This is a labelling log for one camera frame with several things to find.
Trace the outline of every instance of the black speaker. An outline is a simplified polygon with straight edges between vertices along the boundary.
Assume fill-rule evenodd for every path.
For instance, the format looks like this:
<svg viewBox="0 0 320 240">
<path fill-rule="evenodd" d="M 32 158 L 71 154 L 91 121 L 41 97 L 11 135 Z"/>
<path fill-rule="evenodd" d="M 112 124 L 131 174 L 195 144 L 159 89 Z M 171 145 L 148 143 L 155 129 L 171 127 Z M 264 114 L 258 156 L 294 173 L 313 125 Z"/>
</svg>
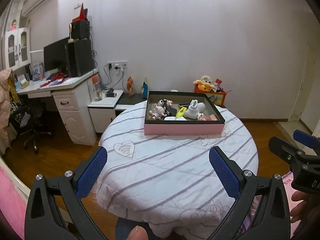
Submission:
<svg viewBox="0 0 320 240">
<path fill-rule="evenodd" d="M 71 23 L 71 38 L 74 40 L 90 39 L 90 22 L 79 20 Z"/>
<path fill-rule="evenodd" d="M 93 70 L 91 40 L 78 40 L 66 45 L 67 70 L 70 77 L 80 77 Z"/>
</svg>

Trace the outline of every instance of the red triangular object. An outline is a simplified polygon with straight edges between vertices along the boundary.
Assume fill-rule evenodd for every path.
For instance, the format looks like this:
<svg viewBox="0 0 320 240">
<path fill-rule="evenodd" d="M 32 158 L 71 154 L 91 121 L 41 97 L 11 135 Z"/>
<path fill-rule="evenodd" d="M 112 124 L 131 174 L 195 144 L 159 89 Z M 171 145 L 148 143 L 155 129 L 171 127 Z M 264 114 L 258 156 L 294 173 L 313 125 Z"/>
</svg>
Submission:
<svg viewBox="0 0 320 240">
<path fill-rule="evenodd" d="M 79 20 L 85 20 L 84 9 L 83 9 L 83 3 L 82 3 L 82 5 L 81 5 L 81 10 L 80 10 Z"/>
</svg>

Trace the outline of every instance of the orange toy bin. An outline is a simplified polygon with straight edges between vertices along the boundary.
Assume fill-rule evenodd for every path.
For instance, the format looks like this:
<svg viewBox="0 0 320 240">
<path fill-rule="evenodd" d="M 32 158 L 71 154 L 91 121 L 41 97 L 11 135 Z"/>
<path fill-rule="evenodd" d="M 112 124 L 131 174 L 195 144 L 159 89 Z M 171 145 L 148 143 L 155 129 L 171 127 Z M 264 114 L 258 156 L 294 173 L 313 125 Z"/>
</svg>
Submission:
<svg viewBox="0 0 320 240">
<path fill-rule="evenodd" d="M 205 93 L 207 97 L 217 106 L 224 106 L 224 99 L 226 97 L 226 92 L 221 90 L 221 92 L 204 92 L 199 90 L 198 84 L 195 84 L 195 93 Z"/>
</svg>

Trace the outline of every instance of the open box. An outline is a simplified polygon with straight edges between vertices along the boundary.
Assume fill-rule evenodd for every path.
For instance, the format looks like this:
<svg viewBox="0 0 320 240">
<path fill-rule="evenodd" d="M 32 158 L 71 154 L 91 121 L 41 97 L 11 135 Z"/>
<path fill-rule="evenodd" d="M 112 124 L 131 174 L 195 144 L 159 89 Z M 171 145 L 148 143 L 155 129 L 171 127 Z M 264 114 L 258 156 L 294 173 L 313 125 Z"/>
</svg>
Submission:
<svg viewBox="0 0 320 240">
<path fill-rule="evenodd" d="M 187 121 L 164 121 L 164 120 L 148 120 L 149 111 L 153 110 L 154 104 L 162 99 L 172 101 L 172 108 L 179 111 L 178 104 L 191 102 L 194 99 L 198 103 L 205 104 L 204 114 L 209 116 L 214 114 L 218 120 L 216 121 L 197 121 L 188 119 Z M 148 95 L 147 108 L 144 120 L 145 135 L 206 135 L 206 134 L 221 134 L 225 120 L 203 93 L 188 93 L 188 92 L 168 92 L 168 91 L 150 91 Z"/>
</svg>

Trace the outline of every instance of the metal bolt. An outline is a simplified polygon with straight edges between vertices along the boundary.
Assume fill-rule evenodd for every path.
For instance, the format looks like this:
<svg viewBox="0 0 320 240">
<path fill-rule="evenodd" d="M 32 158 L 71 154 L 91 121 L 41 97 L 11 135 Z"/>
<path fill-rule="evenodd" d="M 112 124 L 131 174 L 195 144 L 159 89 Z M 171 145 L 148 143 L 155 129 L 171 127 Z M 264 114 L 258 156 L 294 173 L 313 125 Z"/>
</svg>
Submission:
<svg viewBox="0 0 320 240">
<path fill-rule="evenodd" d="M 281 176 L 278 173 L 276 173 L 274 176 L 275 176 L 276 179 L 281 179 Z"/>
<path fill-rule="evenodd" d="M 43 178 L 42 174 L 38 174 L 38 175 L 36 176 L 36 180 L 41 180 L 42 178 Z"/>
<path fill-rule="evenodd" d="M 70 176 L 72 176 L 72 174 L 73 174 L 72 171 L 66 171 L 66 172 L 64 173 L 64 176 L 70 177 Z"/>
<path fill-rule="evenodd" d="M 246 170 L 246 171 L 244 171 L 243 173 L 244 173 L 244 175 L 247 176 L 247 177 L 251 177 L 251 176 L 252 176 L 252 172 L 251 172 L 251 171 Z"/>
</svg>

